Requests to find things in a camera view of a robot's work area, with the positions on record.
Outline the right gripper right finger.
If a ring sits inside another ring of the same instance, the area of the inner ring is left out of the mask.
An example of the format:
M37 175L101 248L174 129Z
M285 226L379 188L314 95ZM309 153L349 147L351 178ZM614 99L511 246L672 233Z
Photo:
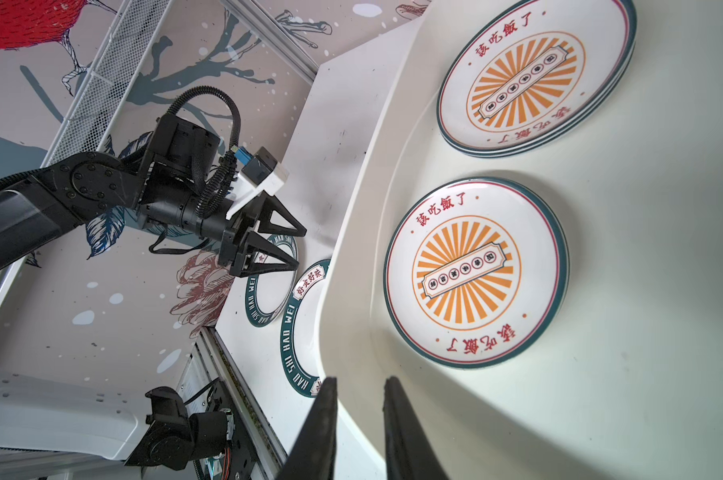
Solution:
M389 479L447 479L399 378L385 382L385 464Z

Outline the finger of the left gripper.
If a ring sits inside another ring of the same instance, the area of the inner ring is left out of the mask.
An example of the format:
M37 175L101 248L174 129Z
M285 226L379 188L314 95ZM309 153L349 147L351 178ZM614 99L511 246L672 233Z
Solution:
M258 233L250 232L244 240L244 261L240 276L250 277L278 272L293 272L299 262Z
M264 235L304 237L307 229L275 196L258 196L259 214L257 231Z

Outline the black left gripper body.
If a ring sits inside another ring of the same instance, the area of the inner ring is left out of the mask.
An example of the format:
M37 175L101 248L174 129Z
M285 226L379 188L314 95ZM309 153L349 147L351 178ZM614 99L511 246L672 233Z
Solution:
M233 277L245 278L268 272L263 264L256 265L254 262L265 242L255 231L255 225L260 220L267 198L266 193L259 194L245 208L233 214L223 228L217 265Z

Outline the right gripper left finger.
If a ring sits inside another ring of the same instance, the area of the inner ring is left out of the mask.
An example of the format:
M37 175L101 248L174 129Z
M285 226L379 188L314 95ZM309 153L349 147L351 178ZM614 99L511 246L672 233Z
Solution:
M337 415L337 379L327 377L314 398L278 480L334 478Z

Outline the green ring plate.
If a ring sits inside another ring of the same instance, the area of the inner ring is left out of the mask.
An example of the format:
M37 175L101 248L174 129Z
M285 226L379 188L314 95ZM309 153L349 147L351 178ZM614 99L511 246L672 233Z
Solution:
M298 260L296 241L291 236L271 235L268 241ZM244 310L249 323L257 328L271 324L287 304L296 271L255 275L247 278Z
M322 379L315 374L311 350L315 346L315 316L323 292L330 260L319 260L307 267L289 293L280 324L279 355L283 374L299 395L317 396Z

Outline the orange sunburst plate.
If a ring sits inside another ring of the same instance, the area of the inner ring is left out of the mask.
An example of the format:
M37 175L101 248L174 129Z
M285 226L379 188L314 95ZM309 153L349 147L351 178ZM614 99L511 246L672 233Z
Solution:
M437 126L477 158L533 150L575 128L617 87L637 37L631 1L519 1L451 63Z
M551 206L519 182L445 183L391 235L383 299L403 341L442 366L477 369L531 347L559 313L569 244Z

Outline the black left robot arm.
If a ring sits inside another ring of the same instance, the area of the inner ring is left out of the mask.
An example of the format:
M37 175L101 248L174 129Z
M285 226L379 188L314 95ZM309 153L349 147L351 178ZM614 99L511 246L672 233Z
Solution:
M150 141L125 158L81 152L45 168L0 179L0 270L77 227L123 207L140 225L176 227L217 246L218 264L234 277L291 272L299 262L268 241L306 229L267 189L276 160L239 145L212 162L214 133L164 114Z

